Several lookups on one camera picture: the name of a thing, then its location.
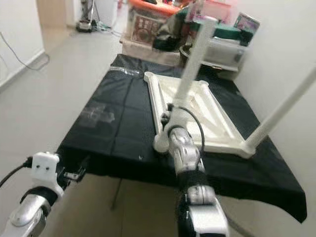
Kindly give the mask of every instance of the storage box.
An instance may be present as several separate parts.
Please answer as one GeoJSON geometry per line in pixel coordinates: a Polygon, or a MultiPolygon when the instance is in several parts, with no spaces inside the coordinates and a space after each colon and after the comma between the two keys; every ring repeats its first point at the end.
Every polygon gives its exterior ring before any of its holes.
{"type": "Polygon", "coordinates": [[[212,38],[204,60],[230,71],[238,71],[248,48],[229,40],[212,38]]]}
{"type": "Polygon", "coordinates": [[[180,64],[179,52],[155,50],[151,45],[133,42],[126,36],[123,36],[120,42],[122,43],[122,53],[125,55],[168,66],[178,66],[180,64]]]}
{"type": "Polygon", "coordinates": [[[161,2],[152,4],[142,0],[129,0],[126,38],[152,45],[161,25],[178,10],[178,7],[161,2]]]}

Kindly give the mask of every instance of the white pole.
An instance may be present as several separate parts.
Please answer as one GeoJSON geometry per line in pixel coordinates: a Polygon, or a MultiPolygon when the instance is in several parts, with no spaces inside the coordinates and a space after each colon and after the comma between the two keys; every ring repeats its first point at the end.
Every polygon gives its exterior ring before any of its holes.
{"type": "Polygon", "coordinates": [[[212,17],[206,17],[204,24],[198,32],[196,42],[190,54],[190,58],[186,64],[182,74],[182,80],[175,94],[173,103],[183,106],[187,100],[187,96],[192,81],[197,77],[201,61],[204,59],[210,38],[214,35],[217,20],[212,17]]]}
{"type": "Polygon", "coordinates": [[[292,108],[292,106],[301,98],[307,89],[316,79],[316,67],[301,82],[301,84],[289,95],[245,141],[248,147],[257,147],[262,140],[269,134],[274,126],[283,118],[283,116],[292,108]]]}

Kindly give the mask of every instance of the white bracket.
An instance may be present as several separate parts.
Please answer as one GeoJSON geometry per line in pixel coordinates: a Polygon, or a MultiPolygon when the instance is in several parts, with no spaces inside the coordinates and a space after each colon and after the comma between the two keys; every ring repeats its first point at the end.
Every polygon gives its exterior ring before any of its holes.
{"type": "Polygon", "coordinates": [[[58,162],[59,157],[56,154],[36,153],[33,155],[31,177],[34,187],[47,187],[53,190],[59,199],[63,196],[64,191],[57,183],[56,167],[58,162]]]}

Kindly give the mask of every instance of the table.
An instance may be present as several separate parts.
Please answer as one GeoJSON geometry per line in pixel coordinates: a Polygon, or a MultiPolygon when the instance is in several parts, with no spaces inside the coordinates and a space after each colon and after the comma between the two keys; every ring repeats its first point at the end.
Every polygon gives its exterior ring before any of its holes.
{"type": "MultiPolygon", "coordinates": [[[[167,186],[177,186],[173,160],[152,147],[155,126],[144,72],[181,77],[182,69],[118,55],[58,148],[69,170],[90,156],[87,171],[167,186]]],[[[247,138],[259,122],[232,81],[202,67],[205,80],[236,128],[247,138]]],[[[203,163],[219,195],[278,206],[303,222],[306,197],[272,141],[267,138],[249,160],[206,153],[203,163]]]]}

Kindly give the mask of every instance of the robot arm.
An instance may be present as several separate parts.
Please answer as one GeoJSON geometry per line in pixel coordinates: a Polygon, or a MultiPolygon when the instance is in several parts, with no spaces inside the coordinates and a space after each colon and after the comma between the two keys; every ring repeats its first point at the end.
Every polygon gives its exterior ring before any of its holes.
{"type": "Polygon", "coordinates": [[[70,180],[79,182],[83,178],[86,164],[87,160],[84,160],[79,172],[72,174],[65,172],[57,154],[35,154],[32,160],[34,187],[24,194],[0,237],[39,236],[53,204],[62,198],[70,180]]]}
{"type": "Polygon", "coordinates": [[[169,153],[180,186],[179,236],[229,236],[224,211],[208,185],[200,153],[186,129],[176,127],[169,132],[169,153]]]}

